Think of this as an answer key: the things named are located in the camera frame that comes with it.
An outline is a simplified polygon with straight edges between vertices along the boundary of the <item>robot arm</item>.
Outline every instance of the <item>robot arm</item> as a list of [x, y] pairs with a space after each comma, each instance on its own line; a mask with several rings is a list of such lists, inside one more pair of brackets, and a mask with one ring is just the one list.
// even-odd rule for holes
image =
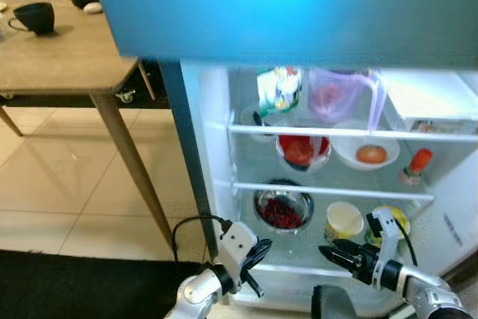
[[473, 319], [442, 278], [392, 259], [398, 232], [388, 209], [375, 211], [367, 219], [374, 234], [383, 237], [382, 249], [338, 239], [333, 247], [320, 246], [319, 250], [361, 282], [397, 293], [415, 308], [420, 319]]
[[270, 239], [260, 241], [245, 224], [233, 223], [221, 236], [214, 265], [183, 281], [176, 304], [165, 318], [205, 319], [221, 296], [236, 294], [244, 282], [262, 297], [264, 291], [250, 276], [249, 269], [265, 257], [271, 244]]

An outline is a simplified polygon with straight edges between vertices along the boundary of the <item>wooden table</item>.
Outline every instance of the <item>wooden table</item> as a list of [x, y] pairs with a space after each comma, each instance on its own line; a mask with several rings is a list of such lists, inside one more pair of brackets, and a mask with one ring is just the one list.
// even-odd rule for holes
[[[15, 7], [49, 1], [55, 10], [55, 33], [42, 37], [7, 26]], [[121, 58], [105, 15], [86, 14], [70, 0], [9, 1], [0, 20], [0, 93], [88, 94], [167, 243], [172, 234], [146, 168], [114, 99], [138, 65]], [[21, 132], [0, 107], [2, 118]]]

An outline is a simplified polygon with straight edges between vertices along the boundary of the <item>tile floor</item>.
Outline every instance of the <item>tile floor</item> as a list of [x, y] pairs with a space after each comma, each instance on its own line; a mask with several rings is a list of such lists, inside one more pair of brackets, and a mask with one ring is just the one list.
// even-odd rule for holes
[[[96, 109], [5, 108], [0, 120], [0, 249], [172, 260]], [[168, 110], [121, 110], [170, 225], [197, 214]], [[178, 232], [179, 258], [204, 261], [199, 222]], [[309, 318], [215, 306], [208, 318]]]

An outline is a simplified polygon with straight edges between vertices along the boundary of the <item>black cup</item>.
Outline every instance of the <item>black cup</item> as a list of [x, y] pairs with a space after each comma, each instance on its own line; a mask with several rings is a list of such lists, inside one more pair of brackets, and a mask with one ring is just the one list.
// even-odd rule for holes
[[[33, 3], [13, 10], [14, 18], [8, 20], [8, 25], [16, 30], [33, 31], [36, 35], [53, 32], [55, 13], [51, 3]], [[19, 20], [27, 29], [17, 28], [11, 23]]]

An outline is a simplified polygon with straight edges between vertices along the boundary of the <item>refrigerator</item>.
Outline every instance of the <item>refrigerator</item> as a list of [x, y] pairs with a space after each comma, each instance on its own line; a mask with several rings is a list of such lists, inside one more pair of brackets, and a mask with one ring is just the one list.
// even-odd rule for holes
[[[400, 208], [418, 266], [431, 273], [446, 273], [477, 251], [476, 1], [101, 0], [120, 54], [161, 62], [199, 213], [240, 220], [273, 240], [251, 271], [264, 297], [245, 285], [231, 301], [307, 312], [312, 288], [330, 284], [347, 290], [360, 316], [396, 308], [393, 293], [356, 281], [319, 253], [326, 210], [337, 201], [363, 216], [380, 205]], [[259, 103], [258, 73], [290, 65], [303, 71], [297, 106], [257, 126], [250, 111]], [[324, 122], [308, 103], [317, 69], [371, 69], [375, 85], [346, 119]], [[360, 125], [341, 126], [344, 120]], [[392, 139], [400, 151], [393, 163], [360, 171], [332, 146], [320, 169], [301, 173], [278, 153], [277, 138], [287, 134]], [[422, 148], [433, 157], [420, 184], [403, 185], [399, 173]], [[303, 230], [278, 233], [255, 213], [255, 192], [275, 189], [310, 195], [314, 213]], [[366, 227], [352, 240], [363, 244]], [[213, 258], [220, 228], [204, 221], [203, 229]], [[411, 263], [402, 242], [397, 259]]]

